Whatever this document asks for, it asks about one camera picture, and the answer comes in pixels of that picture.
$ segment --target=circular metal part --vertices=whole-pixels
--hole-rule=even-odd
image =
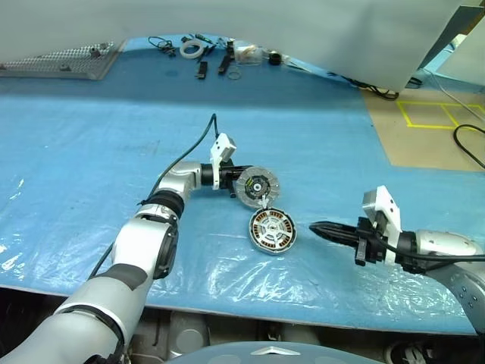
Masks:
[[[259,209],[249,222],[251,241],[259,250],[279,255],[292,247],[296,239],[295,224],[279,209]]]
[[[242,203],[260,209],[270,206],[280,195],[280,183],[267,169],[249,167],[237,179],[235,190]]]
[[[238,80],[241,78],[241,70],[237,66],[230,66],[227,69],[227,78],[230,80]]]

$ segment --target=roll of tape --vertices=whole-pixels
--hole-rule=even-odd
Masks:
[[[185,52],[187,50],[187,48],[189,47],[199,47],[199,49],[197,49],[195,52],[193,53],[187,53]],[[182,46],[180,47],[180,55],[184,58],[187,58],[187,59],[194,59],[194,58],[197,58],[199,57],[202,53],[204,52],[204,46],[202,44],[202,42],[198,39],[191,39],[191,40],[187,40],[184,44],[182,44]]]

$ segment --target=blue table surface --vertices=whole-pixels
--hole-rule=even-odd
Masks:
[[[136,211],[158,173],[213,112],[235,139],[236,164],[279,178],[275,207],[298,238],[283,256],[253,249],[253,211],[227,191],[194,192],[180,222],[174,270],[148,304],[334,325],[471,334],[454,297],[429,278],[383,264],[358,267],[352,249],[313,235],[329,219],[355,224],[365,191],[385,184],[402,226],[485,242],[482,173],[390,165],[360,92],[335,77],[241,67],[219,77],[221,52],[197,64],[130,42],[103,81],[0,80],[0,285],[68,295]],[[446,80],[451,91],[472,87]],[[188,158],[208,162],[212,138]]]

